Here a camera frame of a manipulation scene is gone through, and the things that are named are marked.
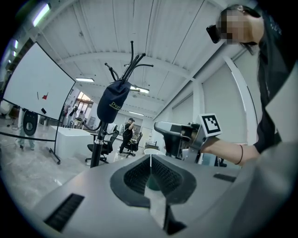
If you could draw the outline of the person's right forearm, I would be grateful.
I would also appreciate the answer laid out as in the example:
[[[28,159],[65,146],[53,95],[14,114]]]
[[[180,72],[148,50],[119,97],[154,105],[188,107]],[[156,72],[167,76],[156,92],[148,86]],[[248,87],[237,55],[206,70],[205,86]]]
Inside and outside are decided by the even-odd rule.
[[[244,157],[241,166],[248,160],[256,159],[260,153],[253,145],[242,145],[244,149]],[[213,154],[223,158],[233,164],[237,163],[241,156],[241,149],[238,144],[226,142],[216,137],[209,137],[201,148],[201,153]]]

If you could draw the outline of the black wrist band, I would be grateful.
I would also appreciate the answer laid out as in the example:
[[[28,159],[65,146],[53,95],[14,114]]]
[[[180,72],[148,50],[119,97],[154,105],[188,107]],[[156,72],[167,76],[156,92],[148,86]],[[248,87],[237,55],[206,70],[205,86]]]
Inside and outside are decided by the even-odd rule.
[[[235,165],[241,166],[242,160],[243,160],[243,157],[244,157],[244,149],[243,149],[243,146],[242,145],[239,145],[239,146],[240,146],[240,149],[241,149],[241,156],[240,156],[239,161],[237,163],[235,163]]]

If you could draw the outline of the black coat rack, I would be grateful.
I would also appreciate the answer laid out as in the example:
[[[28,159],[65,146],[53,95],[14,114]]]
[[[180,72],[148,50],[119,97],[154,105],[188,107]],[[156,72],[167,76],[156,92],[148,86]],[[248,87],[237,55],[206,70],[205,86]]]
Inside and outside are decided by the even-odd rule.
[[[139,63],[146,56],[146,53],[134,56],[134,42],[131,41],[130,43],[131,59],[130,63],[126,65],[127,68],[125,69],[122,76],[119,76],[118,73],[108,63],[105,63],[105,66],[108,67],[114,81],[111,82],[110,85],[105,89],[98,103],[97,117],[100,120],[98,127],[92,129],[87,126],[85,122],[83,123],[83,125],[90,131],[98,131],[98,134],[94,137],[94,143],[92,144],[92,157],[90,158],[91,168],[98,166],[100,161],[107,163],[106,160],[101,158],[101,152],[105,142],[104,138],[109,134],[107,128],[109,124],[114,122],[118,111],[121,110],[129,92],[149,93],[148,89],[129,83],[129,78],[137,67],[153,67],[153,65],[150,64]]]

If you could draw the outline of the rolling whiteboard on black stand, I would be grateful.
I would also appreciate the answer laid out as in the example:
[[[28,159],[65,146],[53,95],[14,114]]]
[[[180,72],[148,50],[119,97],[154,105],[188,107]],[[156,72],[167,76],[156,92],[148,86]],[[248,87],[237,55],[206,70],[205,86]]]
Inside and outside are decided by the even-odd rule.
[[[38,116],[59,122],[74,85],[75,80],[35,42],[8,77],[0,94],[0,102],[5,100]],[[42,97],[47,93],[47,99],[44,100]],[[47,111],[46,114],[41,111],[42,108]]]

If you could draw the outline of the person's black shirt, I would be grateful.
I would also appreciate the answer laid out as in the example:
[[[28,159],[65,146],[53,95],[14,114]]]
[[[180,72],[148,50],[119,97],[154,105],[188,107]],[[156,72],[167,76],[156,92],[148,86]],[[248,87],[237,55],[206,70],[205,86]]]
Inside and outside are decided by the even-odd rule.
[[[265,108],[286,82],[296,61],[278,23],[267,12],[263,12],[262,17],[264,34],[259,42],[257,75],[262,118],[257,126],[258,141],[254,144],[259,153],[281,141],[275,124]]]

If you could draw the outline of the beige door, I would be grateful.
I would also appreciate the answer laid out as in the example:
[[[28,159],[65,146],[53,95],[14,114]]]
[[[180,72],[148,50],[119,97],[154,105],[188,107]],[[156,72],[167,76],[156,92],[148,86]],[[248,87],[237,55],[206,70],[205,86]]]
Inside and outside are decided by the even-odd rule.
[[[152,141],[152,129],[146,127],[142,128],[142,140],[145,142]]]

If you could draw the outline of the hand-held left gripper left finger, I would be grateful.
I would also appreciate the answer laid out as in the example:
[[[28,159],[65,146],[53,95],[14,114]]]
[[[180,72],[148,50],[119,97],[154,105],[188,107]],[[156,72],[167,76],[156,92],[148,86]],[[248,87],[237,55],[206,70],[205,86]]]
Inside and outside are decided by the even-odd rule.
[[[34,214],[45,221],[71,194],[83,197],[59,236],[64,238],[164,238],[149,209],[128,206],[111,190],[110,178],[129,158],[89,168],[47,194]]]

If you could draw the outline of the black office chair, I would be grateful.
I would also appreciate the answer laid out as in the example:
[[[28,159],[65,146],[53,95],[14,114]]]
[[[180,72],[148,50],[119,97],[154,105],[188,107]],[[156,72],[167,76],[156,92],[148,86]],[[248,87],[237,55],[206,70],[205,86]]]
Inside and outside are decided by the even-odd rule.
[[[99,150],[98,148],[96,148],[95,150],[95,155],[96,155],[96,159],[98,162],[103,162],[105,164],[108,164],[107,158],[105,157],[105,155],[109,155],[112,151],[113,151],[113,143],[115,141],[115,139],[117,138],[117,136],[113,136],[109,139],[109,135],[110,133],[108,133],[105,135],[104,140],[103,140],[103,145],[101,150]]]
[[[126,154],[126,158],[128,158],[129,156],[135,156],[135,153],[136,151],[138,151],[138,148],[139,148],[139,142],[142,138],[142,133],[140,132],[139,135],[138,135],[138,138],[137,140],[135,139],[131,139],[127,145],[125,146],[125,149],[127,149],[128,151],[127,152],[123,152],[124,154]]]

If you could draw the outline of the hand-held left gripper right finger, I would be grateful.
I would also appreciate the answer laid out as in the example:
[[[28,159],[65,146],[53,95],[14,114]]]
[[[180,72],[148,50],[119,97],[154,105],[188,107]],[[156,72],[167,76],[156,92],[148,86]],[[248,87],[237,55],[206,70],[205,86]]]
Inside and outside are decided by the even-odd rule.
[[[231,198],[239,169],[151,156],[152,179],[164,198],[161,228],[151,225],[151,238],[232,238],[232,221],[240,206]]]

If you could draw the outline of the dark navy garment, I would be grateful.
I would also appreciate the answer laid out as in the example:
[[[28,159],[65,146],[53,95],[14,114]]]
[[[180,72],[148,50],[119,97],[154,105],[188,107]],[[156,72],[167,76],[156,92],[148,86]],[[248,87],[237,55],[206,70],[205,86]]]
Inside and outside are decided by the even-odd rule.
[[[130,92],[131,84],[128,81],[118,80],[110,84],[98,103],[97,117],[104,123],[113,123],[118,111]]]

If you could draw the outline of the white counter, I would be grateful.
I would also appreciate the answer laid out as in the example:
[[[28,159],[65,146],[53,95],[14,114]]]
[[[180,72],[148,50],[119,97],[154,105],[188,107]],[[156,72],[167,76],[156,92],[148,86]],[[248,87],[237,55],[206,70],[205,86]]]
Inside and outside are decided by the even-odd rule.
[[[82,129],[70,129],[59,127],[56,134],[57,126],[50,126],[48,132],[56,137],[55,154],[62,160],[68,159],[75,155],[90,155],[91,151],[87,145],[93,144],[94,137],[91,133]]]

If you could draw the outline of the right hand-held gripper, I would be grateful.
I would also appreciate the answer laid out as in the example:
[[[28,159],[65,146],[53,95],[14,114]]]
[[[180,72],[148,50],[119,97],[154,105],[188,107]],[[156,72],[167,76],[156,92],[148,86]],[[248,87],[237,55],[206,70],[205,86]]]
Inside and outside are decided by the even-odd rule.
[[[157,121],[154,130],[163,135],[168,156],[190,163],[198,163],[204,144],[222,133],[213,113],[200,114],[197,123],[188,125]]]

